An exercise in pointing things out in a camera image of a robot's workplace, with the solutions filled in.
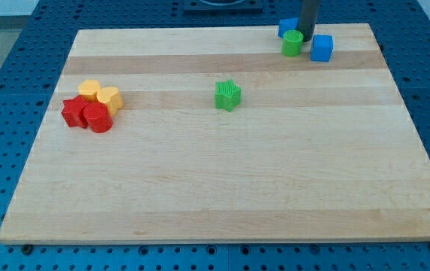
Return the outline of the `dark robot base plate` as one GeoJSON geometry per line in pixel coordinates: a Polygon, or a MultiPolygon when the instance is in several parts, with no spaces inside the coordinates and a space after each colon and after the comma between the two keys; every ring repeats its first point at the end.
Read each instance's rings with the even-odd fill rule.
{"type": "Polygon", "coordinates": [[[183,14],[201,14],[205,12],[262,12],[263,0],[183,0],[183,14]]]}

